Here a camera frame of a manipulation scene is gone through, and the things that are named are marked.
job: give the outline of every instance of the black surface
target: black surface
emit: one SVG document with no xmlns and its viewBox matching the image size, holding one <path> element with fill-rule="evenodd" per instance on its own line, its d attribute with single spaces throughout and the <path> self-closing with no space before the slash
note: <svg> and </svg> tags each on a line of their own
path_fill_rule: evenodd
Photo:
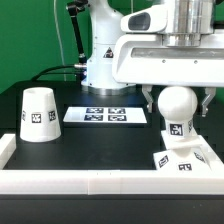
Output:
<svg viewBox="0 0 224 224">
<path fill-rule="evenodd" d="M 22 92 L 31 86 L 54 89 L 62 136 L 48 143 L 19 138 Z M 154 169 L 152 154 L 164 150 L 164 121 L 155 104 L 146 125 L 70 124 L 68 106 L 142 107 L 138 88 L 124 96 L 83 93 L 74 82 L 19 82 L 0 95 L 0 135 L 16 133 L 17 149 L 5 169 Z M 223 158 L 224 106 L 213 100 L 194 126 Z M 0 195 L 0 223 L 223 223 L 224 196 L 214 195 Z"/>
</svg>

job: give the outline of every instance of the paper cup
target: paper cup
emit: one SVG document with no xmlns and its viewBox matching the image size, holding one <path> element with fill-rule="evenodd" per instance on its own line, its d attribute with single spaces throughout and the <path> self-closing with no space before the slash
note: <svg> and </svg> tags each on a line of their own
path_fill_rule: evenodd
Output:
<svg viewBox="0 0 224 224">
<path fill-rule="evenodd" d="M 52 89 L 25 89 L 21 114 L 21 139 L 29 142 L 46 142 L 61 135 Z"/>
</svg>

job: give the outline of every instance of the cable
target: cable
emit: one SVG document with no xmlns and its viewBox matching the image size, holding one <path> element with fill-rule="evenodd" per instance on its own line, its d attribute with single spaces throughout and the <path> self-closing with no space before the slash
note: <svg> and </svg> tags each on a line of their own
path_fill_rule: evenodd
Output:
<svg viewBox="0 0 224 224">
<path fill-rule="evenodd" d="M 79 24 L 78 24 L 78 20 L 77 20 L 77 14 L 81 11 L 77 11 L 78 8 L 77 8 L 75 2 L 68 3 L 67 4 L 67 10 L 68 10 L 68 13 L 71 17 L 71 21 L 72 21 L 72 25 L 73 25 L 73 29 L 74 29 L 74 33 L 75 33 L 77 48 L 78 48 L 78 52 L 79 52 L 79 63 L 86 64 L 87 58 L 86 58 L 85 53 L 84 53 L 82 38 L 81 38 L 81 34 L 80 34 L 80 30 L 79 30 Z"/>
<path fill-rule="evenodd" d="M 65 68 L 74 68 L 74 65 L 60 65 L 60 66 L 55 66 L 55 67 L 51 67 L 51 68 L 47 68 L 41 72 L 39 72 L 37 75 L 35 75 L 33 78 L 31 78 L 31 81 L 37 81 L 37 79 L 39 77 L 41 77 L 42 75 L 49 75 L 51 73 L 48 73 L 50 71 L 55 71 L 55 70 L 59 70 L 59 69 L 65 69 Z"/>
<path fill-rule="evenodd" d="M 131 13 L 133 13 L 134 12 L 134 7 L 133 7 L 133 0 L 131 0 Z"/>
<path fill-rule="evenodd" d="M 55 21 L 55 27 L 56 27 L 56 32 L 57 32 L 57 37 L 58 37 L 58 42 L 59 42 L 59 47 L 60 47 L 62 65 L 65 66 L 64 49 L 63 49 L 63 45 L 62 45 L 61 34 L 60 34 L 60 29 L 59 29 L 59 24 L 58 24 L 57 0 L 54 0 L 54 21 Z"/>
</svg>

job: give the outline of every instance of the white block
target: white block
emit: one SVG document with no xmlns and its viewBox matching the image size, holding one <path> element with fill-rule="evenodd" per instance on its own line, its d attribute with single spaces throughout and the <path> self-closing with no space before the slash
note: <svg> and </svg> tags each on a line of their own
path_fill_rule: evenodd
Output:
<svg viewBox="0 0 224 224">
<path fill-rule="evenodd" d="M 4 134 L 0 139 L 0 169 L 3 169 L 16 149 L 15 134 Z"/>
<path fill-rule="evenodd" d="M 199 147 L 154 153 L 157 170 L 166 172 L 210 172 L 211 169 Z"/>
</svg>

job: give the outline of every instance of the white ball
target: white ball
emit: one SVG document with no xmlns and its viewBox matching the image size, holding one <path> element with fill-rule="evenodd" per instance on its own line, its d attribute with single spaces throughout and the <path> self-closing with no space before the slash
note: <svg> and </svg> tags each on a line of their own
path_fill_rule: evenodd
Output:
<svg viewBox="0 0 224 224">
<path fill-rule="evenodd" d="M 158 106 L 166 120 L 190 120 L 197 108 L 197 97 L 191 88 L 171 86 L 161 92 Z"/>
</svg>

